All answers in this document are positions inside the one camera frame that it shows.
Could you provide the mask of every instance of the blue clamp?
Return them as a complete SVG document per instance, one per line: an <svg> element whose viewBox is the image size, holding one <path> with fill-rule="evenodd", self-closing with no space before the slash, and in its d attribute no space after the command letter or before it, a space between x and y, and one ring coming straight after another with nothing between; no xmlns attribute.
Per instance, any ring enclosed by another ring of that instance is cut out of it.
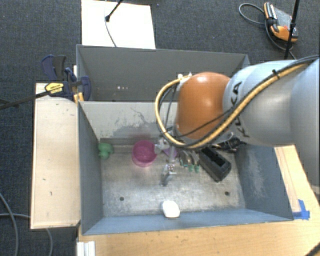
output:
<svg viewBox="0 0 320 256"><path fill-rule="evenodd" d="M48 76L50 81L59 81L63 84L63 88L59 92L51 93L51 97L62 97L73 101L74 95L77 94L73 92L72 87L77 87L78 92L82 92L83 99L88 101L91 95L91 83L89 77L82 76L80 81L77 81L76 75L73 73L71 68L64 68L66 56L59 55L53 56L48 55L44 57L41 61L41 68L45 75Z"/></svg>
<svg viewBox="0 0 320 256"><path fill-rule="evenodd" d="M305 203L303 200L298 199L301 211L293 212L293 217L295 220L309 220L310 219L310 211L306 210Z"/></svg>

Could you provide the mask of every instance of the black stand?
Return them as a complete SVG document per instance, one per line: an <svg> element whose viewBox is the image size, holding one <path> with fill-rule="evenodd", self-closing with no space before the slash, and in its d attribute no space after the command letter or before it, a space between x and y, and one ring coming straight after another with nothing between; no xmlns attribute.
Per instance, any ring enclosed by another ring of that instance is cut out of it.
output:
<svg viewBox="0 0 320 256"><path fill-rule="evenodd" d="M295 3L294 3L292 19L291 19L291 23L290 23L289 38L288 38L288 42L286 44L286 49L285 49L285 54L284 54L285 60L288 59L289 50L291 48L292 33L294 32L294 28L296 26L296 18L297 18L297 13L298 13L299 2L300 2L300 0L295 0Z"/></svg>
<svg viewBox="0 0 320 256"><path fill-rule="evenodd" d="M109 15L107 15L107 16L105 16L105 21L106 22L109 22L110 21L110 17L111 17L111 15L114 13L114 11L118 8L118 6L121 4L121 2L122 2L123 0L119 0L119 2L116 4L116 6L113 8L113 10L110 12L110 14Z"/></svg>

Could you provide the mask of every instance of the black cable on floor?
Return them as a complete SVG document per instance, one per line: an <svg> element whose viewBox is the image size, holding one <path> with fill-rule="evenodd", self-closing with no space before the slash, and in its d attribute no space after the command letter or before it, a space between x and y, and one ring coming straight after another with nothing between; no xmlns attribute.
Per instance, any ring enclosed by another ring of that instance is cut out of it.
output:
<svg viewBox="0 0 320 256"><path fill-rule="evenodd" d="M24 218L24 219L30 219L30 216L28 215L24 215L24 214L18 214L18 213L13 213L7 203L7 201L5 200L5 198L3 197L3 195L0 192L0 199L3 202L5 208L7 209L7 211L9 213L0 213L0 218L1 217L10 217L12 220L12 224L14 227L14 233L15 233L15 249L14 249L14 255L17 256L18 255L18 251L19 251L19 233L18 233L18 227L17 227L17 223L16 223L16 219L15 217L18 218ZM49 256L52 255L53 249L54 249L54 241L52 238L52 235L49 231L49 229L45 229L45 231L48 233L49 239L50 239L50 252L49 252Z"/></svg>

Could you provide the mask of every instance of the white object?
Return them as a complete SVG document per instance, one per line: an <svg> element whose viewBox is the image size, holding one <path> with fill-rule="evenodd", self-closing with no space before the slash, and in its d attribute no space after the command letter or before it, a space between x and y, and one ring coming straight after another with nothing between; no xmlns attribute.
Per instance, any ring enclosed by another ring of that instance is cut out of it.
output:
<svg viewBox="0 0 320 256"><path fill-rule="evenodd" d="M95 243L95 241L77 242L76 243L76 256L96 256L96 243Z"/></svg>
<svg viewBox="0 0 320 256"><path fill-rule="evenodd" d="M180 209L175 201L164 201L162 203L162 210L164 216L166 216L167 218L178 218L180 216Z"/></svg>
<svg viewBox="0 0 320 256"><path fill-rule="evenodd" d="M83 45L114 46L106 29L105 15L116 4L108 1L81 1ZM107 26L117 47L156 48L151 9L148 5L121 3Z"/></svg>

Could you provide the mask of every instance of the gray box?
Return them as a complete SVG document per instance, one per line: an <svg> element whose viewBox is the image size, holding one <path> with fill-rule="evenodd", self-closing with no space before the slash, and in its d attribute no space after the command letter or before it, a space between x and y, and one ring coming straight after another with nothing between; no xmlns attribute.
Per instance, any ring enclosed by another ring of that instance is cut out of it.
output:
<svg viewBox="0 0 320 256"><path fill-rule="evenodd" d="M245 145L224 153L230 174L216 183L175 165L177 175L159 185L167 156L149 167L131 160L133 144L156 142L157 91L177 74L212 71L232 76L249 65L244 54L181 50L144 50L77 46L78 76L88 75L92 100L78 108L81 229L84 235L175 230L293 220L286 188L273 148ZM177 104L171 106L173 124ZM166 113L168 103L163 104ZM99 142L114 146L107 160ZM179 218L167 219L163 200L174 200Z"/></svg>

